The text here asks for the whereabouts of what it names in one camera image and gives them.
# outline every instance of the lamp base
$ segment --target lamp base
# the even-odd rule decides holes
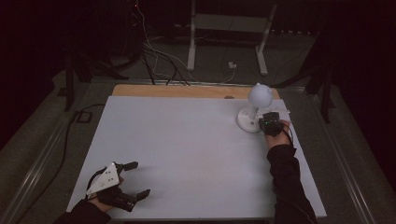
[[[236,123],[239,127],[248,133],[258,133],[260,131],[259,115],[254,119],[250,118],[251,107],[245,107],[239,111],[236,117]]]

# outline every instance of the black sleeve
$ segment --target black sleeve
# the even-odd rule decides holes
[[[79,201],[70,213],[63,213],[53,224],[106,224],[111,217],[85,200]]]
[[[317,223],[300,181],[300,164],[294,158],[295,151],[292,146],[279,145],[271,148],[267,155],[276,194],[275,224]]]

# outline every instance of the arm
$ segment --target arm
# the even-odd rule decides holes
[[[282,122],[285,124],[285,132],[288,132],[290,124]],[[265,138],[270,148],[267,159],[271,164],[270,173],[274,178],[276,194],[275,224],[317,223],[300,181],[300,165],[294,157],[296,149],[290,145],[285,133],[276,137],[265,135]]]
[[[63,213],[53,224],[106,224],[111,217],[106,214],[109,206],[93,200],[81,200],[70,213]]]

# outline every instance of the wooden table edge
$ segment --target wooden table edge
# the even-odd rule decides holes
[[[114,88],[112,95],[247,99],[251,88],[252,87],[119,84]],[[280,99],[277,90],[272,90],[274,99]]]

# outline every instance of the floor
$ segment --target floor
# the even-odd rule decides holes
[[[155,63],[156,55],[160,56],[161,52],[165,52],[171,55],[169,57],[186,80],[176,76],[169,81],[169,85],[189,83],[251,86],[257,82],[273,85],[298,74],[304,57],[315,41],[309,35],[270,34],[264,50],[269,76],[263,77],[259,74],[255,58],[256,39],[254,36],[250,39],[244,38],[245,36],[222,39],[209,36],[200,41],[195,70],[190,73],[183,65],[188,55],[187,37],[178,37],[169,42],[162,37],[151,36],[146,42],[146,55],[151,68],[155,67],[153,77],[156,84],[165,84],[175,72],[174,66],[165,60],[158,59]],[[115,64],[124,61],[123,58],[115,57],[112,60]],[[229,62],[236,63],[236,68],[229,68]],[[1,151],[2,216],[10,212],[7,208],[11,204],[14,205],[14,210],[11,209],[15,212],[14,217],[23,215],[20,223],[51,223],[59,216],[68,205],[103,107],[90,107],[89,111],[93,113],[90,123],[72,123],[67,129],[72,112],[89,105],[104,104],[119,83],[151,83],[142,59],[120,71],[129,80],[115,80],[98,71],[92,72],[94,77],[91,83],[76,81],[76,101],[71,112],[64,112],[65,99],[57,96],[59,89],[64,87],[64,71],[56,76],[53,93]],[[299,132],[304,154],[328,213],[327,217],[318,220],[319,223],[394,223],[396,197],[387,185],[340,92],[336,87],[332,88],[334,108],[330,110],[331,123],[325,124],[318,114],[318,97],[304,93],[306,82],[307,79],[300,80],[279,90],[279,93],[288,109],[295,111],[291,118]],[[63,162],[63,155],[64,166],[54,182],[33,204],[34,198],[41,194]],[[46,160],[37,163],[36,158]],[[24,179],[31,180],[34,188],[22,188]],[[33,205],[24,214],[22,211],[31,204]]]

